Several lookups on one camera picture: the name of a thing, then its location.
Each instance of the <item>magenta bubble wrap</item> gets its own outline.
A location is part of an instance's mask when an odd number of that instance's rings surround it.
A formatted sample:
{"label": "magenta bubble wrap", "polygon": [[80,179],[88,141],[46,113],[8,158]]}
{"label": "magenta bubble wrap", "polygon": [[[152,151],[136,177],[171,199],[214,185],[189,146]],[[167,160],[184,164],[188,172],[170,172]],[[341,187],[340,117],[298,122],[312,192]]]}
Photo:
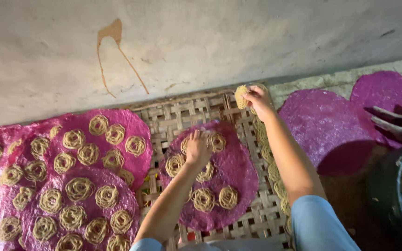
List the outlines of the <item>magenta bubble wrap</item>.
{"label": "magenta bubble wrap", "polygon": [[[88,131],[89,121],[91,120],[92,117],[94,117],[97,114],[103,114],[104,116],[106,116],[109,120],[110,125],[114,123],[120,123],[122,124],[122,126],[124,126],[126,132],[125,132],[125,139],[123,140],[123,142],[121,142],[119,145],[116,146],[110,145],[106,142],[104,135],[94,136],[89,133]],[[137,231],[138,208],[133,193],[129,190],[128,187],[126,187],[127,185],[122,180],[120,180],[120,178],[112,174],[109,170],[104,169],[101,159],[99,159],[99,161],[94,165],[92,165],[91,167],[83,166],[79,163],[79,161],[77,161],[75,165],[75,170],[71,168],[68,171],[70,173],[68,174],[67,172],[64,175],[58,175],[54,171],[53,159],[58,152],[61,152],[64,149],[62,145],[62,137],[64,132],[70,130],[70,128],[73,129],[80,128],[85,132],[87,142],[92,142],[98,145],[98,147],[100,148],[100,155],[101,155],[100,157],[103,157],[105,152],[109,148],[113,147],[117,147],[122,152],[125,158],[124,168],[133,173],[135,181],[132,189],[136,189],[142,184],[143,179],[147,175],[148,168],[150,167],[152,149],[150,142],[150,130],[148,129],[148,126],[142,120],[140,120],[140,118],[134,113],[128,110],[120,110],[120,109],[107,109],[107,110],[96,109],[81,115],[73,115],[69,113],[59,117],[34,122],[26,126],[20,126],[20,125],[0,126],[0,146],[3,147],[3,156],[0,159],[0,176],[3,171],[3,168],[13,163],[16,163],[20,165],[22,168],[24,168],[29,162],[33,161],[34,158],[30,153],[31,141],[36,137],[49,138],[50,129],[55,125],[63,125],[64,128],[51,141],[51,144],[47,152],[44,154],[44,160],[47,163],[46,180],[34,184],[33,182],[30,182],[25,178],[23,178],[16,185],[12,187],[0,185],[0,221],[1,219],[11,215],[21,219],[21,221],[23,222],[23,230],[24,230],[23,240],[26,240],[30,236],[30,232],[26,232],[26,230],[29,229],[29,227],[31,228],[33,227],[33,222],[35,221],[36,216],[34,217],[34,215],[30,213],[30,211],[33,209],[28,209],[32,207],[32,202],[28,204],[25,211],[19,212],[15,210],[12,204],[12,199],[19,192],[19,188],[21,186],[36,187],[37,193],[35,194],[35,196],[39,198],[38,191],[42,191],[43,189],[45,189],[45,187],[51,186],[51,183],[59,184],[60,180],[64,182],[63,179],[66,179],[66,177],[71,177],[72,173],[75,174],[75,172],[79,170],[80,173],[83,175],[92,175],[94,173],[97,173],[98,180],[96,181],[93,180],[93,182],[96,185],[104,183],[118,186],[119,191],[123,195],[120,196],[121,198],[120,202],[115,209],[117,210],[118,207],[123,206],[135,215],[134,217],[135,222],[133,223],[133,227],[128,233],[128,237],[130,238],[131,241],[133,241],[134,235]],[[135,158],[132,154],[126,153],[125,151],[125,145],[124,145],[125,140],[130,135],[142,136],[146,141],[147,146],[145,152],[138,158]],[[17,148],[15,148],[15,151],[9,155],[7,152],[8,147],[12,142],[19,139],[22,140],[22,144]],[[66,151],[71,151],[73,155],[76,156],[77,150],[66,149]],[[93,218],[97,217],[98,206],[95,203],[89,203],[87,206],[88,206],[87,212],[88,210],[91,211],[91,215],[88,214],[89,219],[92,219],[91,217]],[[103,214],[101,214],[100,216],[110,217],[111,214],[112,214],[111,211],[104,210]],[[21,250],[21,247],[19,246],[17,241],[13,242],[0,241],[0,250],[10,250],[10,249]],[[37,248],[35,246],[32,246],[32,248],[28,248],[28,250],[37,250]]]}
{"label": "magenta bubble wrap", "polygon": [[[95,136],[89,133],[89,121],[98,114],[102,114],[108,118],[109,126],[118,123],[125,128],[125,137],[118,145],[108,143],[105,139],[105,134]],[[85,114],[76,115],[71,120],[64,122],[62,126],[63,128],[59,131],[57,136],[51,140],[50,147],[44,154],[48,168],[52,168],[50,174],[57,175],[57,172],[54,171],[54,158],[59,153],[71,152],[74,157],[77,157],[77,149],[67,149],[63,146],[63,134],[74,129],[81,129],[85,133],[86,143],[94,143],[100,150],[100,159],[95,164],[91,165],[92,167],[104,169],[101,158],[105,156],[107,151],[117,148],[125,159],[123,168],[134,175],[134,182],[131,189],[135,191],[142,185],[145,176],[147,176],[148,169],[150,168],[153,150],[151,148],[150,129],[136,114],[129,110],[95,109]],[[127,153],[125,150],[125,141],[129,136],[141,136],[145,139],[145,151],[138,157]]]}
{"label": "magenta bubble wrap", "polygon": [[184,205],[179,223],[200,231],[220,229],[232,224],[246,212],[246,208],[255,198],[258,189],[258,177],[250,160],[249,151],[240,142],[235,130],[227,123],[212,121],[191,127],[173,140],[165,153],[165,157],[159,162],[160,179],[164,187],[167,187],[171,181],[171,177],[165,170],[167,159],[172,155],[181,153],[181,141],[195,129],[206,129],[223,134],[226,139],[226,148],[219,153],[212,153],[210,158],[214,165],[212,179],[202,183],[195,181],[193,189],[209,188],[218,199],[221,189],[230,185],[238,192],[238,203],[232,210],[226,210],[216,205],[212,212],[203,213],[196,210],[193,207],[193,202],[190,201]]}
{"label": "magenta bubble wrap", "polygon": [[[350,101],[361,108],[378,106],[402,114],[402,75],[395,71],[378,71],[364,75],[353,87]],[[402,144],[393,138],[382,137],[380,143],[400,148]]]}
{"label": "magenta bubble wrap", "polygon": [[375,145],[370,116],[334,92],[293,92],[279,115],[319,174],[359,170]]}
{"label": "magenta bubble wrap", "polygon": [[[72,168],[71,170],[67,171],[66,173],[60,176],[51,177],[48,182],[38,191],[36,192],[32,202],[29,203],[26,209],[23,211],[23,241],[27,250],[54,250],[55,245],[57,244],[60,237],[69,234],[69,233],[77,233],[83,239],[84,248],[83,250],[93,250],[96,247],[91,243],[87,242],[86,239],[83,238],[84,231],[86,225],[93,219],[97,217],[105,217],[108,221],[111,219],[112,214],[119,210],[126,210],[130,213],[133,218],[133,223],[131,228],[126,233],[128,239],[133,242],[136,236],[136,232],[139,225],[139,218],[140,218],[140,210],[139,206],[137,205],[136,198],[134,193],[128,188],[128,185],[117,177],[115,174],[111,173],[109,170],[106,169],[99,169],[99,168],[88,168],[82,166],[81,164],[77,164],[78,167]],[[94,185],[96,186],[96,190],[94,193],[84,201],[79,202],[72,202],[68,197],[65,191],[66,184],[76,177],[83,177],[88,178],[91,180]],[[101,209],[96,204],[95,192],[97,189],[104,185],[109,186],[116,186],[119,191],[118,203],[114,206],[114,208],[105,208]],[[57,226],[59,226],[59,213],[50,214],[46,213],[40,209],[38,206],[41,194],[46,191],[47,189],[55,188],[61,191],[61,194],[64,198],[64,206],[69,205],[81,205],[85,208],[87,221],[85,224],[75,231],[66,231],[61,227],[58,227],[58,234],[54,235],[49,241],[47,242],[38,242],[31,234],[24,234],[24,233],[31,233],[32,229],[35,224],[35,220],[37,217],[52,217]],[[113,236],[114,233],[109,227],[109,230],[102,241],[102,243],[98,246],[101,250],[106,249],[106,245],[110,236]]]}

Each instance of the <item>person's left hand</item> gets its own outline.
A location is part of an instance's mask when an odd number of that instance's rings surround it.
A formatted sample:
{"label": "person's left hand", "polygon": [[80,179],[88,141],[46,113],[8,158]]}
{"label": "person's left hand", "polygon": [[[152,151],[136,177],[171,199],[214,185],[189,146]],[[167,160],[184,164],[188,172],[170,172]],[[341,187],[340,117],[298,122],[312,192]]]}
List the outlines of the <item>person's left hand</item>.
{"label": "person's left hand", "polygon": [[195,130],[190,134],[187,142],[187,159],[186,163],[198,164],[204,167],[210,160],[212,146],[207,146],[207,134],[199,130]]}

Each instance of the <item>black bucket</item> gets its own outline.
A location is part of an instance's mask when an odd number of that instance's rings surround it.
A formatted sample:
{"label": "black bucket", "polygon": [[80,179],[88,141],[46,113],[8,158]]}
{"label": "black bucket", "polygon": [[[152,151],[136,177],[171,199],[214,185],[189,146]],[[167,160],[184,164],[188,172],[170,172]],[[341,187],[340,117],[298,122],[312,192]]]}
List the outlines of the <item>black bucket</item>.
{"label": "black bucket", "polygon": [[402,148],[386,154],[372,170],[367,196],[373,216],[402,250]]}

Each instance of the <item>woven bamboo mat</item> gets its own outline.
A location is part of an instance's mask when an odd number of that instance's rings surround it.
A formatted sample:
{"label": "woven bamboo mat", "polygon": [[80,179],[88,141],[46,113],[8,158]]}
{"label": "woven bamboo mat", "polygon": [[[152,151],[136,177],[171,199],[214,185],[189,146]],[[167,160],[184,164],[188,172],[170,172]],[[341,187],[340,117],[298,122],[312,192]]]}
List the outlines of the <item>woven bamboo mat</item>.
{"label": "woven bamboo mat", "polygon": [[255,138],[252,125],[254,115],[249,108],[244,110],[237,108],[233,93],[235,89],[236,86],[214,89],[126,107],[148,124],[153,145],[149,178],[136,191],[142,212],[141,220],[162,192],[162,182],[159,180],[159,160],[171,141],[191,126],[211,120],[231,123],[235,126],[242,143],[248,146],[257,170],[259,189],[255,200],[240,219],[223,229],[209,232],[195,231],[176,224],[173,237],[167,243],[167,250],[176,250],[188,244],[235,238],[267,238],[273,241],[280,250],[290,249],[290,236],[284,229],[286,217],[279,208],[280,199],[273,191],[272,181],[268,179],[267,163],[260,154]]}

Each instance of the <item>person's right hand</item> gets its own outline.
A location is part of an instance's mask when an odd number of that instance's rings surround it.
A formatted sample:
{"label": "person's right hand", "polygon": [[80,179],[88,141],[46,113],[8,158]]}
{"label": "person's right hand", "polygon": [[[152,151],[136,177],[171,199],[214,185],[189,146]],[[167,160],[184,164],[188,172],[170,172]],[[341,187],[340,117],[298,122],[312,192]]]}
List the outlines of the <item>person's right hand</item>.
{"label": "person's right hand", "polygon": [[249,92],[243,94],[243,97],[249,101],[248,106],[252,106],[257,112],[257,116],[263,122],[274,116],[275,110],[271,103],[269,94],[262,88],[253,85],[249,87]]}

